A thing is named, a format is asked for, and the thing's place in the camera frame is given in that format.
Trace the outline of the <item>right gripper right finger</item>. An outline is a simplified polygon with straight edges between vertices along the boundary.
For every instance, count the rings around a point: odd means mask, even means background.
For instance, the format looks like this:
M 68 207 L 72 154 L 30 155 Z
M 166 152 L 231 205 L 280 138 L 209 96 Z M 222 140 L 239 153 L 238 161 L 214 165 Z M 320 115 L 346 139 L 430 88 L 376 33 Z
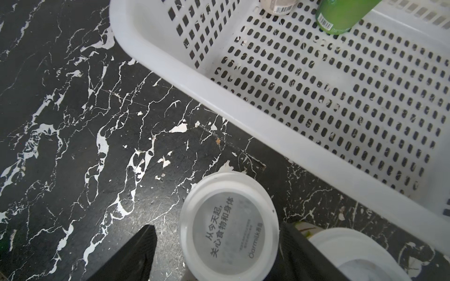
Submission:
M 277 257 L 270 281 L 346 281 L 334 266 L 293 224 L 282 223 Z

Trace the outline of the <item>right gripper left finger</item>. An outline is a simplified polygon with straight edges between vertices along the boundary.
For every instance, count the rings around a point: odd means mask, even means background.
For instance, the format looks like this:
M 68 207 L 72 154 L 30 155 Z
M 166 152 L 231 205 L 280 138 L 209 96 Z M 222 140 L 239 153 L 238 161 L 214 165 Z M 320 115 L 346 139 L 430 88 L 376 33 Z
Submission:
M 154 226 L 143 226 L 113 257 L 111 257 L 90 281 L 147 281 L 157 247 Z

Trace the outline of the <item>white plastic perforated basket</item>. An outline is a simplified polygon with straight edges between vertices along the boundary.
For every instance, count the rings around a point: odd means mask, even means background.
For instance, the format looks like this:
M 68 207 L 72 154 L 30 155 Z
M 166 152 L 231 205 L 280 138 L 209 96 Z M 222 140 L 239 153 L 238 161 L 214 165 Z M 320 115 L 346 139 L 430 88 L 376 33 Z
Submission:
M 450 3 L 382 1 L 332 36 L 317 1 L 111 1 L 124 51 L 380 216 L 450 252 Z

